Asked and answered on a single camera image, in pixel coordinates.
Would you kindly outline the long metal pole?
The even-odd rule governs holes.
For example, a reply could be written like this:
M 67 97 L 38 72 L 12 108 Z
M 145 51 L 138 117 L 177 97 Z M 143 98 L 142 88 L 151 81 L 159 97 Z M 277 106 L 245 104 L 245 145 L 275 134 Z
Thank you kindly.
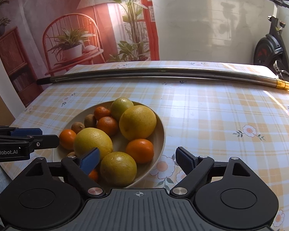
M 252 85 L 261 85 L 270 88 L 289 90 L 289 82 L 278 78 L 269 78 L 257 74 L 247 74 L 238 71 L 180 68 L 180 67 L 153 67 L 153 68 L 125 68 L 84 71 L 60 76 L 44 77 L 36 81 L 38 85 L 55 84 L 60 82 L 127 77 L 174 77 L 200 78 L 224 81 L 241 82 Z

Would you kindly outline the small round yellow lemon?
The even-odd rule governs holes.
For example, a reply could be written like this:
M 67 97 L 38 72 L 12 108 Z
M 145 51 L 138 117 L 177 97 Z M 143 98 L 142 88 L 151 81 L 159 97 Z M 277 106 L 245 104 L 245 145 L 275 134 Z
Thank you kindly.
M 127 187 L 136 178 L 137 164 L 127 153 L 112 152 L 102 159 L 100 173 L 108 184 Z

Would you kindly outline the green apple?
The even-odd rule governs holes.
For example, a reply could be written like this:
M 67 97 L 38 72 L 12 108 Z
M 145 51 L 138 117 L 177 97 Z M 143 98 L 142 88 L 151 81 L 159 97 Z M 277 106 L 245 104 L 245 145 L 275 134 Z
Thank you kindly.
M 124 111 L 129 109 L 133 105 L 134 105 L 133 102 L 128 98 L 121 97 L 116 99 L 112 103 L 110 108 L 112 117 L 115 118 L 117 121 L 119 121 Z

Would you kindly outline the printed room backdrop cloth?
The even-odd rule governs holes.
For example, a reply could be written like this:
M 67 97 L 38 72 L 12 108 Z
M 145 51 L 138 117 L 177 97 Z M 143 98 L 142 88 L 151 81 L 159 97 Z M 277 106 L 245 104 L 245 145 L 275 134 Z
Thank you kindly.
M 0 0 L 0 59 L 24 105 L 75 65 L 159 58 L 152 0 Z

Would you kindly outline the yellow plaid floral tablecloth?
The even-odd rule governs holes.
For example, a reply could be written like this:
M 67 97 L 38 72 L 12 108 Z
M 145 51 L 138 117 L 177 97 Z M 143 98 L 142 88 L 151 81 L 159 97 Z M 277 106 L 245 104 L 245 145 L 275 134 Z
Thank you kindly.
M 289 91 L 217 80 L 110 78 L 55 84 L 13 122 L 59 134 L 97 104 L 125 97 L 155 111 L 165 129 L 162 157 L 139 188 L 171 189 L 184 177 L 178 146 L 217 161 L 242 159 L 272 189 L 279 210 L 275 230 L 289 230 Z

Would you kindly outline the black exercise bike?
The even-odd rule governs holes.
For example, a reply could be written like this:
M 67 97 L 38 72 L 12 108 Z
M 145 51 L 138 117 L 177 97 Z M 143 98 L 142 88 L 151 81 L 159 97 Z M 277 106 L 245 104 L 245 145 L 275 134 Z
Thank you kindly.
M 289 9 L 289 5 L 283 0 L 270 0 L 276 6 Z M 285 43 L 282 39 L 282 31 L 286 23 L 275 15 L 268 16 L 271 23 L 269 33 L 261 38 L 255 48 L 253 64 L 268 67 L 280 79 L 289 81 L 289 58 Z

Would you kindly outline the large lemon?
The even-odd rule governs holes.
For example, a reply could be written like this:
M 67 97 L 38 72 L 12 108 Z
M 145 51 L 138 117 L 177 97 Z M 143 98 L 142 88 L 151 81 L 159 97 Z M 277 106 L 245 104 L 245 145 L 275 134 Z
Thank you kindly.
M 136 105 L 124 111 L 119 120 L 119 129 L 129 141 L 146 139 L 154 132 L 156 123 L 156 115 L 152 109 Z
M 85 128 L 76 134 L 73 148 L 79 157 L 98 148 L 100 160 L 102 160 L 106 155 L 113 152 L 113 142 L 104 131 L 97 128 Z

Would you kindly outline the brown kiwi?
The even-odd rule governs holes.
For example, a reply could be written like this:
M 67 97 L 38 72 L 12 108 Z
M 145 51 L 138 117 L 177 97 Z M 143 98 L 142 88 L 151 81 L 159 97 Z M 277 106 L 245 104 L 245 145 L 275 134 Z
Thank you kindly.
M 76 154 L 75 154 L 75 152 L 73 151 L 73 152 L 68 153 L 68 154 L 66 155 L 66 157 L 76 157 Z
M 81 122 L 75 122 L 71 125 L 71 130 L 78 134 L 81 130 L 85 128 L 85 125 Z
M 89 114 L 84 119 L 85 128 L 95 128 L 97 125 L 97 120 L 93 114 Z

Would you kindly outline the tangerine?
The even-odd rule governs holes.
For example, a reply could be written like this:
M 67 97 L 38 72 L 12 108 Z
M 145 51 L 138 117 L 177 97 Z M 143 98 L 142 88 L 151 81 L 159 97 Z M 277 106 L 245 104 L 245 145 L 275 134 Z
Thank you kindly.
M 63 130 L 59 135 L 59 144 L 66 150 L 73 150 L 76 133 L 71 129 Z
M 152 161 L 154 157 L 153 143 L 147 139 L 135 139 L 130 141 L 125 152 L 129 154 L 137 164 L 146 164 Z
M 95 181 L 95 182 L 98 182 L 98 171 L 97 171 L 96 169 L 93 169 L 93 170 L 89 173 L 88 177 L 89 177 L 91 180 L 93 180 L 93 181 Z
M 94 117 L 99 121 L 103 117 L 111 116 L 111 111 L 103 106 L 98 106 L 94 110 Z
M 116 135 L 119 130 L 118 122 L 110 116 L 105 116 L 99 119 L 97 122 L 97 128 L 104 131 L 110 137 Z

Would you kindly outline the beige round plate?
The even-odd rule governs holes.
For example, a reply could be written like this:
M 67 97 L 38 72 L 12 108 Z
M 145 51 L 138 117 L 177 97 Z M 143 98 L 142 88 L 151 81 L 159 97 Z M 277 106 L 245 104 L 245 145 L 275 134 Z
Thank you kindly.
M 94 105 L 88 109 L 85 109 L 84 111 L 80 112 L 78 115 L 76 115 L 71 121 L 69 121 L 64 129 L 68 129 L 71 127 L 71 125 L 74 122 L 80 122 L 81 120 L 84 120 L 85 117 L 89 113 L 93 113 L 94 109 L 98 106 L 103 106 L 110 110 L 111 104 L 113 101 L 108 101 L 104 103 L 100 103 L 97 105 Z M 137 175 L 136 178 L 133 180 L 133 183 L 131 183 L 129 186 L 124 187 L 124 188 L 132 188 L 132 187 L 141 187 L 140 186 L 140 181 L 143 180 L 153 169 L 153 167 L 157 164 L 158 160 L 160 159 L 163 151 L 164 151 L 164 145 L 165 145 L 165 130 L 164 126 L 162 124 L 161 119 L 159 116 L 155 113 L 156 115 L 156 127 L 154 132 L 148 137 L 148 140 L 152 142 L 153 147 L 154 147 L 154 156 L 151 162 L 147 164 L 141 164 L 137 165 Z M 113 142 L 113 149 L 114 151 L 120 151 L 123 152 L 125 150 L 125 147 L 128 144 L 128 140 L 124 138 L 124 136 L 119 132 L 113 137 L 110 137 L 112 142 Z M 58 146 L 58 148 L 55 148 L 53 150 L 52 158 L 53 162 L 59 162 L 61 161 L 64 157 L 67 156 L 68 150 L 64 149 L 61 145 Z M 98 184 L 101 185 L 102 188 L 104 188 L 106 191 L 109 191 L 111 188 L 110 184 L 105 182 L 102 178 L 98 179 Z

